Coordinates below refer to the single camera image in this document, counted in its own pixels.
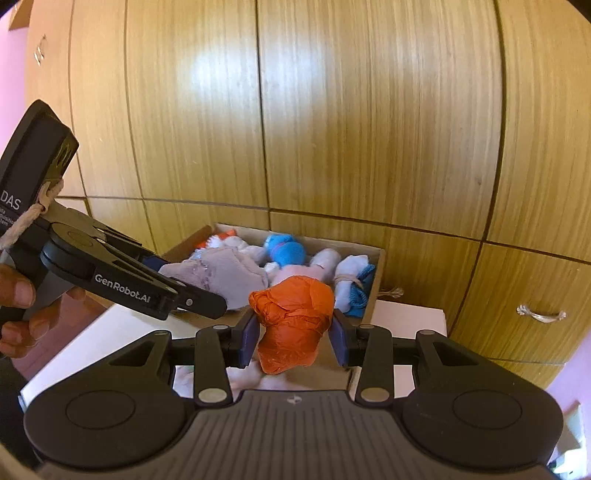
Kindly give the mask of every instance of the finger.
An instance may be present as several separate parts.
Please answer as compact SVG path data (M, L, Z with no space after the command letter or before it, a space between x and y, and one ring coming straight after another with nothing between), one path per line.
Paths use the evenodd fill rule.
M0 353L10 358L22 358L31 351L31 347L15 346L0 340Z
M39 310L29 320L29 332L35 340L39 340L56 326L60 318L61 297L48 307Z
M35 340L29 332L28 322L6 322L2 325L2 341L14 346L33 346Z
M69 297L72 297L74 300L84 300L86 297L86 290L80 287L71 288L66 292Z
M35 302L35 288L27 278L0 264L0 306L27 309Z

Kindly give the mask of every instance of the wood grain surface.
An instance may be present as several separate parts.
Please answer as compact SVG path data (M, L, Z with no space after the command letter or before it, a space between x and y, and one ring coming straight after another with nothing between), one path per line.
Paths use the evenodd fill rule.
M478 242L463 238L390 229L384 289L400 287L400 303L442 309L454 322L476 262Z
M25 52L26 106L41 99L68 127L72 127L68 82L71 18L72 0L36 0L31 11ZM34 57L37 47L41 49L41 54L37 52L40 64ZM85 196L78 156L72 159L66 170L60 195Z
M271 207L479 238L501 128L489 0L260 0Z
M33 0L20 0L10 12L9 30L17 30L29 26Z
M89 214L88 205L86 204L85 199L71 199L71 198L57 198L56 202L63 205L66 208L73 208L74 210L78 210L79 212L84 213L85 215Z
M88 204L92 218L154 250L143 200L88 198Z
M129 106L146 198L267 205L254 5L129 3Z
M149 200L145 204L159 254L167 252L205 225L226 223L269 229L266 210Z
M125 0L76 0L72 112L89 196L140 197L125 93Z
M271 212L271 229L385 249L382 288L403 288L398 302L443 309L448 323L456 317L478 251L478 243L466 239L292 213Z
M591 24L563 0L500 0L506 136L489 239L591 261Z
M516 308L567 318L541 323ZM591 266L485 244L451 339L488 357L565 363L591 326Z
M563 369L563 365L527 364L523 362L507 362L494 360L494 363L525 378L540 388L547 388L552 380Z

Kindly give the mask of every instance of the rope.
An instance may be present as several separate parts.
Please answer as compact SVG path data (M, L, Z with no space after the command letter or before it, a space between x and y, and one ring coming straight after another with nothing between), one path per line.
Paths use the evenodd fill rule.
M49 181L43 184L37 195L37 202L31 205L25 213L17 218L11 227L4 232L4 235L0 237L0 251L13 246L23 232L29 228L40 215L47 211L49 205L64 187L64 181L63 179L60 179L60 181L58 181L52 188L49 188L50 185L51 182Z
M341 273L339 275L336 275L335 286L340 281L352 281L355 285L361 288L361 290L363 290L363 284L361 283L361 280L351 273Z

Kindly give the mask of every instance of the orange cloth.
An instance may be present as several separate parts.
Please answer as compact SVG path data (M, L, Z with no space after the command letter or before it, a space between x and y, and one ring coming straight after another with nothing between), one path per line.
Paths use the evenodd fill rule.
M314 363L335 306L335 295L328 285L297 275L251 293L248 300L267 329L258 345L261 368L266 374Z

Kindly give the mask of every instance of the grey cloth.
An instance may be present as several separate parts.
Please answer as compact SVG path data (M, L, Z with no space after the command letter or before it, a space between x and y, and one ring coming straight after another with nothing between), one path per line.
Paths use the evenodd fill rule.
M226 299L229 310L248 305L253 291L269 286L267 274L252 258L234 248L208 248L201 258L163 265L160 273Z

